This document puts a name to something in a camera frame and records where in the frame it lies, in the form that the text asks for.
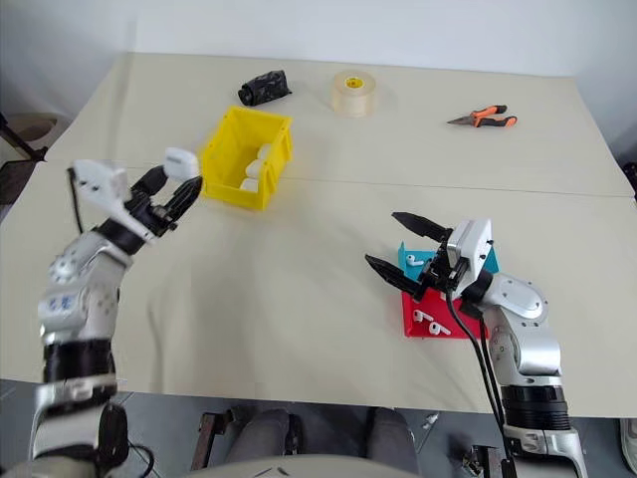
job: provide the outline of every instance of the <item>table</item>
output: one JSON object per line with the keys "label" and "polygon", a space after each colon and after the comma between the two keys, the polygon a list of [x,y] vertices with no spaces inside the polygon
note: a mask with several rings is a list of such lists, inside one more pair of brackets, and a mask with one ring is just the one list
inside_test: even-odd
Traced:
{"label": "table", "polygon": [[[239,104],[243,83],[281,68],[293,94],[259,109],[294,118],[297,160],[284,177],[634,195],[571,78],[136,54],[110,71],[47,157],[70,163],[114,150],[126,165],[150,166],[167,146],[196,150]],[[331,80],[348,68],[376,78],[378,107],[369,118],[340,118],[329,106]],[[112,121],[122,91],[123,114]],[[446,124],[493,104],[507,104],[518,124]]]}
{"label": "table", "polygon": [[[128,102],[135,103],[132,89]],[[95,98],[87,109],[94,105]],[[70,138],[92,130],[85,113],[0,227],[4,378],[40,379],[36,305],[49,263],[77,235],[64,158],[81,149]],[[303,137],[296,121],[294,134]],[[288,173],[305,160],[303,144],[296,141]],[[290,173],[264,212],[202,198],[175,232],[137,254],[124,278],[113,340],[121,386],[489,411],[470,345],[404,338],[398,291],[363,259],[395,261],[402,240],[408,248],[435,247],[390,217],[407,210],[450,226],[491,217],[503,270],[534,281],[550,301],[571,413],[637,416],[637,383],[617,372],[637,361],[637,208],[620,182],[606,181],[613,177],[607,166],[606,175],[572,183],[591,189],[585,194]],[[130,179],[145,169],[132,162]],[[537,189],[557,186],[550,177]],[[87,207],[83,215],[87,224],[100,220]]]}

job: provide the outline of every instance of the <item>wire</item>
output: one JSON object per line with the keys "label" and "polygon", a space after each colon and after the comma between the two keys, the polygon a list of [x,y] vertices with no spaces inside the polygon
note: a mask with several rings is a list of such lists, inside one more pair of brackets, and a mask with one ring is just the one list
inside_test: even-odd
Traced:
{"label": "wire", "polygon": [[71,199],[73,201],[73,212],[76,216],[76,224],[80,234],[84,233],[84,226],[82,225],[82,217],[80,217],[80,205],[78,204],[78,191],[76,190],[76,172],[72,167],[67,169],[67,175],[69,176],[69,187],[71,188]]}
{"label": "wire", "polygon": [[445,293],[447,309],[449,309],[449,313],[452,315],[452,317],[456,321],[456,324],[458,324],[458,326],[460,326],[463,332],[467,335],[467,337],[469,338],[469,341],[471,342],[471,345],[474,348],[474,352],[476,353],[476,358],[478,359],[478,365],[480,366],[480,371],[482,372],[482,379],[485,384],[485,389],[487,390],[487,397],[489,398],[489,404],[491,405],[491,410],[494,414],[494,417],[496,418],[496,421],[498,422],[498,428],[500,428],[500,431],[503,432],[503,423],[500,420],[500,415],[498,414],[498,407],[496,406],[496,401],[494,399],[494,396],[491,391],[491,387],[489,385],[489,375],[487,373],[487,366],[485,365],[485,359],[483,358],[482,353],[480,352],[480,346],[478,345],[478,341],[476,340],[474,335],[471,333],[471,331],[467,328],[465,323],[462,322],[462,320],[458,316],[458,313],[456,312],[456,309],[454,308],[454,304],[451,300],[452,294],[453,294],[453,291],[451,289],[447,289]]}
{"label": "wire", "polygon": [[140,443],[130,443],[130,441],[128,441],[128,445],[130,446],[130,448],[143,451],[148,456],[148,466],[146,466],[146,469],[143,471],[143,473],[139,475],[139,478],[145,478],[146,476],[150,475],[150,473],[152,473],[152,469],[155,466],[155,454],[150,448]]}
{"label": "wire", "polygon": [[480,321],[480,340],[482,343],[482,351],[480,346],[478,345],[478,341],[471,333],[471,331],[467,328],[465,323],[460,319],[456,309],[454,308],[454,304],[451,300],[453,291],[451,289],[447,289],[445,296],[447,302],[447,309],[449,309],[449,313],[452,315],[456,324],[460,326],[463,332],[469,338],[471,345],[474,348],[474,352],[476,353],[476,358],[478,359],[478,364],[480,365],[480,372],[482,373],[482,380],[485,384],[485,389],[487,390],[487,396],[489,397],[489,404],[491,405],[491,410],[494,414],[494,418],[498,423],[498,428],[500,429],[500,434],[502,435],[502,441],[505,448],[505,454],[507,455],[507,459],[513,465],[513,455],[507,443],[507,439],[505,438],[505,430],[504,430],[504,412],[502,410],[502,403],[500,402],[500,394],[498,392],[498,384],[496,383],[495,374],[493,368],[491,366],[490,358],[489,358],[489,350],[487,349],[487,339],[485,334],[485,322],[484,319]]}

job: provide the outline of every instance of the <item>roll of tape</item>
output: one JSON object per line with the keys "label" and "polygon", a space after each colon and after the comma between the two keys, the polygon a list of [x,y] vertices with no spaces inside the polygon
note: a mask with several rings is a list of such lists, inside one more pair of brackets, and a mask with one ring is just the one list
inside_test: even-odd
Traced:
{"label": "roll of tape", "polygon": [[331,107],[340,115],[352,118],[371,115],[374,109],[376,81],[365,72],[348,70],[334,77]]}

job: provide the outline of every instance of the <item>gray pants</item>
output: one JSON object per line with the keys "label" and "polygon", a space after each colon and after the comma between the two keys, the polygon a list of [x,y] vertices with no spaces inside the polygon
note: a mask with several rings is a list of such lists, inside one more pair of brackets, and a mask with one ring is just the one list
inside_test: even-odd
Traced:
{"label": "gray pants", "polygon": [[[232,445],[226,463],[256,460],[286,453],[290,416],[284,410],[268,410],[253,418]],[[367,436],[370,460],[419,474],[414,441],[403,416],[388,408],[377,408]]]}

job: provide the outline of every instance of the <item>silver robot arm segment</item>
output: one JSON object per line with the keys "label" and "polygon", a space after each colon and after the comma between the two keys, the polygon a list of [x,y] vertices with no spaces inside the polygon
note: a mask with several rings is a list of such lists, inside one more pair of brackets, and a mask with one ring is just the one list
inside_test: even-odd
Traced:
{"label": "silver robot arm segment", "polygon": [[[80,191],[109,219],[83,233],[49,268],[49,286],[38,305],[45,365],[36,390],[30,460],[91,463],[98,476],[125,460],[126,414],[109,401],[117,391],[110,341],[119,287],[132,256],[174,230],[198,197],[202,178],[196,161],[192,153],[171,148],[166,165],[150,169],[131,189],[122,169],[76,163]],[[153,204],[168,177],[181,184],[166,204]]]}
{"label": "silver robot arm segment", "polygon": [[559,344],[548,325],[548,301],[531,282],[493,276],[477,304],[505,410],[505,437],[517,456],[563,458],[579,478],[586,466],[571,427],[561,382]]}

